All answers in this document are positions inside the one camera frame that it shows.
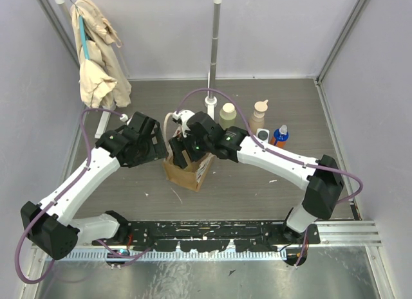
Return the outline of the beige pump bottle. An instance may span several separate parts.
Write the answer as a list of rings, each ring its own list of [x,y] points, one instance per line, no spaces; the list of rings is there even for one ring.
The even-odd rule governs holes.
[[[254,110],[248,120],[248,126],[253,135],[265,124],[265,113],[268,109],[268,100],[258,101],[254,104]]]

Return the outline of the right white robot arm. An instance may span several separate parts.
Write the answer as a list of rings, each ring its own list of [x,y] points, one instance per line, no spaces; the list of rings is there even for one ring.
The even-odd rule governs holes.
[[[282,234],[287,242],[298,243],[311,223],[332,216],[344,188],[332,157],[300,156],[267,144],[239,127],[223,129],[202,111],[182,110],[174,112],[172,118],[179,125],[169,139],[174,165],[185,168],[189,162],[212,154],[218,159],[266,170],[305,192],[303,200],[289,211],[283,222]]]

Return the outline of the green bottle beige cap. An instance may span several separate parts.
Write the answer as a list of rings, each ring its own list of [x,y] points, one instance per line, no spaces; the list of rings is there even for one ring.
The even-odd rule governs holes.
[[[220,109],[219,124],[223,129],[228,129],[234,126],[236,122],[237,112],[234,104],[228,102]]]

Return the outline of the orange blue spray bottle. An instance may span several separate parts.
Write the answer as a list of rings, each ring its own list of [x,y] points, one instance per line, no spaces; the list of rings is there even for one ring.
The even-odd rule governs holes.
[[[286,125],[282,125],[280,126],[280,128],[274,131],[272,139],[270,140],[270,144],[283,149],[286,142],[288,141],[288,138],[288,127]]]

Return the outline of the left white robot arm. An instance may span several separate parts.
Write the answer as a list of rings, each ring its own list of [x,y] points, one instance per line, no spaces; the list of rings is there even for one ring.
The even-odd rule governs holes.
[[[75,219],[88,197],[121,167],[137,167],[167,157],[160,123],[140,112],[123,116],[124,125],[106,131],[88,158],[48,197],[21,208],[27,238],[52,259],[66,257],[75,246],[98,239],[114,245],[129,240],[129,221],[114,211],[92,218]]]

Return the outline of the brown canvas tote bag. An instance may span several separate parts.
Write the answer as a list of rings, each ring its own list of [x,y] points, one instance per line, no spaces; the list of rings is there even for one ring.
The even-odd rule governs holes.
[[[168,152],[168,157],[163,161],[163,168],[167,179],[178,186],[199,192],[212,165],[214,156],[206,154],[197,162],[188,162],[187,167],[180,168],[173,164],[173,153],[170,144],[166,140],[167,123],[172,118],[172,113],[167,113],[164,118],[162,136]]]

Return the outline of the white bottle grey cap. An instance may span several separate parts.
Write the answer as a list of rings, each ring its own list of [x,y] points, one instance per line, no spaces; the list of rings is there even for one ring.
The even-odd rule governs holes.
[[[261,140],[264,141],[266,143],[269,142],[269,138],[270,138],[270,131],[268,129],[257,129],[256,131],[256,137]]]

